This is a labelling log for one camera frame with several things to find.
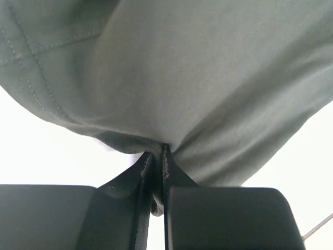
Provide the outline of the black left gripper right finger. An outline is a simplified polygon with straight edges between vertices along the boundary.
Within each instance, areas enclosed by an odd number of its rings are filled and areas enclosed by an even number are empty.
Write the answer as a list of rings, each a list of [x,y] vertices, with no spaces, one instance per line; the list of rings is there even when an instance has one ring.
[[[304,249],[289,203],[264,187],[203,187],[162,154],[166,249]]]

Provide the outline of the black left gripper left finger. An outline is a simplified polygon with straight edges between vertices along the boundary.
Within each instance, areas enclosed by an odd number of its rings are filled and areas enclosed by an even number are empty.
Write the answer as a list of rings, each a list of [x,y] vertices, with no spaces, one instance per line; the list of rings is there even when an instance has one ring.
[[[1,185],[1,249],[146,249],[153,157],[108,183]]]

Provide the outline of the olive green shorts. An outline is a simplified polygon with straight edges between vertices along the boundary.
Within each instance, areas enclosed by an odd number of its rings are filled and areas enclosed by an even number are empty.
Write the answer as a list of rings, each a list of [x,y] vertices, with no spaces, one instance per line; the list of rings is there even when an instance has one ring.
[[[332,1],[1,1],[1,86],[37,117],[240,185],[332,101]]]

